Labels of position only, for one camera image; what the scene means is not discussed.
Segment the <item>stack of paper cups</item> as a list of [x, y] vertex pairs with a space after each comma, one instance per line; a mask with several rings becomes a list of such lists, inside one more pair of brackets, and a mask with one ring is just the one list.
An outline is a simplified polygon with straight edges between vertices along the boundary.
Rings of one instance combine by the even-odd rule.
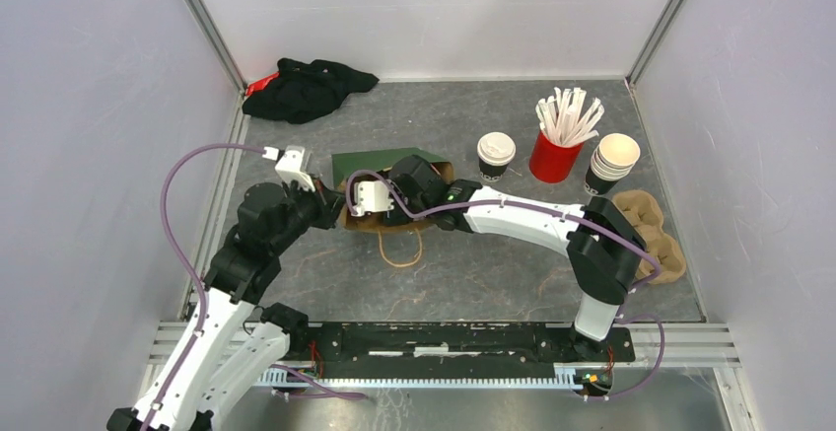
[[630, 174], [641, 157], [641, 147], [632, 137], [611, 133], [592, 152], [584, 179], [585, 191], [593, 196], [607, 194]]

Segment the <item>green paper bag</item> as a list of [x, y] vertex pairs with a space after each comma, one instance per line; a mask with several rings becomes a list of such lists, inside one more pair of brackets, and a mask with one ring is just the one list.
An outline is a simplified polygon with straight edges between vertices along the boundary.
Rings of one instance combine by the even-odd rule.
[[[375, 234], [382, 260], [395, 268], [412, 267], [421, 260], [424, 252], [421, 232], [432, 226], [428, 220], [410, 217], [398, 204], [399, 201], [409, 202], [409, 191], [397, 186], [395, 177], [406, 174], [418, 159], [428, 163], [433, 179], [440, 179], [445, 183], [453, 181], [454, 168], [451, 161], [416, 147], [343, 152], [331, 156], [333, 184], [344, 194], [345, 201], [348, 202], [338, 218], [339, 225], [348, 231]], [[388, 183], [394, 200], [394, 208], [391, 211], [362, 217], [353, 216], [353, 184], [364, 180], [385, 180]], [[388, 234], [404, 232], [417, 236], [417, 251], [410, 260], [395, 262], [387, 256], [383, 238]]]

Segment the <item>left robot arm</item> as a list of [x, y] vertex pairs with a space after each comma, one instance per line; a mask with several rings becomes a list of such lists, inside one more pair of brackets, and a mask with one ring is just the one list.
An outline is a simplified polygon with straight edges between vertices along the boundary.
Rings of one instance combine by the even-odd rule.
[[116, 409], [109, 430], [218, 430], [267, 368], [309, 349], [306, 315], [269, 307], [244, 345], [222, 356], [281, 270], [280, 256], [311, 228], [334, 228], [344, 198], [320, 180], [250, 187], [238, 221], [210, 261], [198, 308], [157, 381], [135, 405]]

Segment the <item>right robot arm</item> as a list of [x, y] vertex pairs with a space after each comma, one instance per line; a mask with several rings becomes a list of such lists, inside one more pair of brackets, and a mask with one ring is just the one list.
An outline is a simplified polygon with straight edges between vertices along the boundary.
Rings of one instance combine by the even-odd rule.
[[497, 235], [567, 257], [582, 291], [569, 334], [572, 352], [593, 360], [633, 288], [647, 244], [615, 204], [551, 204], [508, 195], [472, 180], [445, 180], [424, 158], [407, 156], [384, 173], [400, 223], [427, 221], [446, 231]]

